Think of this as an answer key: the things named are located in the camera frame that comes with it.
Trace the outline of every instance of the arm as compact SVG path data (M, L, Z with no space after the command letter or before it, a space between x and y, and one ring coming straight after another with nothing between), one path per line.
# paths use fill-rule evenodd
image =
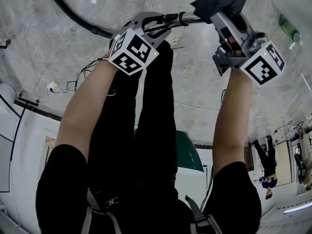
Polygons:
M244 162L252 88L252 81L244 73L231 70L214 132L214 176L233 162Z
M55 146L76 147L88 160L93 129L102 111L117 68L100 61L70 100L58 129Z

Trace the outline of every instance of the standing person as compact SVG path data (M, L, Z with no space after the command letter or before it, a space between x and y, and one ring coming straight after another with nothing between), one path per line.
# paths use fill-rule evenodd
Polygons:
M298 182L300 184L302 184L306 178L307 168L302 162L300 143L298 143L298 147L299 147L300 151L298 153L294 154L294 160L296 161L296 164L298 167Z
M43 234L194 233L194 215L178 200L175 189L173 51L167 42L157 50L159 56L147 67L135 137L142 72L128 76L100 61L69 102L37 189ZM255 234L259 229L261 203L244 163L251 95L252 81L231 70L215 126L214 184L203 210L214 217L223 234L234 230ZM232 176L241 178L243 200L237 200L240 191L229 193L237 183ZM88 188L97 210L87 202ZM235 214L226 209L235 209Z
M259 141L256 140L253 142L255 148L257 149L261 164L264 168L264 177L259 179L259 182L262 183L262 187L267 189L266 198L269 199L272 197L272 188L277 185L277 176L276 176L276 159L275 159L275 148L273 146L273 140L271 136L267 136L268 139L268 155L263 151L262 147L259 144Z
M299 129L299 142L300 142L302 163L304 167L306 168L303 184L305 185L307 191L309 191L312 186L312 148L311 148L310 139L308 135L306 134L304 128Z

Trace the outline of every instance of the marble floor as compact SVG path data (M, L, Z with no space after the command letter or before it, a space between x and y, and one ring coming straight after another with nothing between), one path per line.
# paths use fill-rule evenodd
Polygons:
M193 11L193 1L97 0L91 4L91 0L66 0L83 18L107 29L118 29L140 11ZM268 34L288 63L276 83L261 89L255 86L249 140L271 134L290 119L293 124L308 123L312 112L309 43L289 49L292 41L279 27L279 11L272 0L247 0L243 12L254 30ZM218 46L213 25L197 24L183 31L176 45L183 48L175 50L172 70L176 126L196 143L210 144L229 72L220 77L213 63ZM71 21L53 0L0 0L0 40L8 38L11 45L0 51L0 80L18 93L24 91L29 99L39 99L39 108L60 116L73 93L47 95L47 84L56 80L59 88L66 90L66 82L75 80L85 64L102 56L109 42ZM142 108L143 83L144 74L137 93L136 121ZM295 131L283 136L289 128L280 129L274 138L290 138Z

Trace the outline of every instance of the black pants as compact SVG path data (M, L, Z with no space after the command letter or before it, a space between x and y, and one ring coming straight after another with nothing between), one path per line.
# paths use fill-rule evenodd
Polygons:
M264 177L271 176L275 173L276 160L275 160L275 148L273 146L273 140L268 139L268 155L262 150L259 142L256 140L254 143L255 148L258 151L258 155L261 160L261 164L264 168Z
M89 152L89 187L104 211L118 215L126 207L177 200L176 125L167 42L147 67L143 109L134 137L136 94L142 72L118 71L94 129Z

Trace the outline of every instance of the black shirt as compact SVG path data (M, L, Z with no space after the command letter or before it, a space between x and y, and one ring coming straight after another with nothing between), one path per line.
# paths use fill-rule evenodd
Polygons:
M262 187L267 189L268 187L273 188L277 185L277 179L271 178L271 182L263 182Z
M235 178L240 178L237 187ZM56 147L47 162L38 184L36 211L43 234L79 234L87 211L87 162L83 154L68 145ZM189 234L193 219L190 209L180 200L153 203L129 202L117 219L127 233ZM256 233L261 218L261 203L242 162L235 162L220 170L213 183L204 214L212 214L223 234ZM93 214L90 233L114 234L108 215Z

